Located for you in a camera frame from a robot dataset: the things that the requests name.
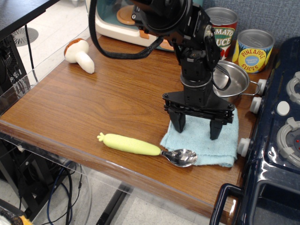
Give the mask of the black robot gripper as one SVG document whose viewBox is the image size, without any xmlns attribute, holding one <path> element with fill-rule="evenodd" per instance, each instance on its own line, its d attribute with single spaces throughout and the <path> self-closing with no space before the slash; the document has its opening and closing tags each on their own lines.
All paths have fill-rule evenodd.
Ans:
<svg viewBox="0 0 300 225">
<path fill-rule="evenodd" d="M 179 133 L 185 127 L 186 115 L 211 120 L 211 140 L 218 139 L 223 124 L 233 122 L 235 106 L 214 93 L 211 81 L 199 87 L 184 85 L 183 91 L 168 92 L 162 98 L 172 125 Z"/>
</svg>

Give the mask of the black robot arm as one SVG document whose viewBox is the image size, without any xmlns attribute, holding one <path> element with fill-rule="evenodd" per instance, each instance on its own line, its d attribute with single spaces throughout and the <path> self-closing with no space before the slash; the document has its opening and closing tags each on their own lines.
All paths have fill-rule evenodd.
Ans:
<svg viewBox="0 0 300 225">
<path fill-rule="evenodd" d="M 234 105 L 218 97 L 213 73 L 221 58 L 210 17 L 191 0 L 135 0 L 133 20 L 145 33 L 165 39 L 174 48 L 181 67 L 182 91 L 163 95 L 165 109 L 176 131 L 186 116 L 210 120 L 210 138 L 233 121 Z"/>
</svg>

